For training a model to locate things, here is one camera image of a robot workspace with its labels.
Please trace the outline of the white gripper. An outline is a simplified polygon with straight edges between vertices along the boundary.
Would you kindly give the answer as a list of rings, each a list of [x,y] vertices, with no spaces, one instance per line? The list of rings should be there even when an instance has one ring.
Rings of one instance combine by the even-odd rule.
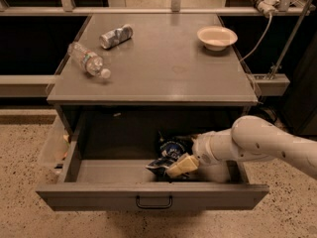
[[[189,178],[192,172],[198,170],[199,163],[203,166],[218,165],[225,160],[227,149],[223,138],[216,132],[176,136],[185,142],[193,142],[193,155],[184,154],[167,168],[170,178]]]

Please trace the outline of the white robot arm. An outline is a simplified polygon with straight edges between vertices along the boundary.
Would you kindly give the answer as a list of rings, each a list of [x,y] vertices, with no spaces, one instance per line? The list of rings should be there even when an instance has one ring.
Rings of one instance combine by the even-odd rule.
[[[185,153],[167,168],[171,178],[199,166],[277,158],[317,179],[317,142],[284,132],[257,116],[242,116],[227,130],[198,134],[191,150],[191,155]]]

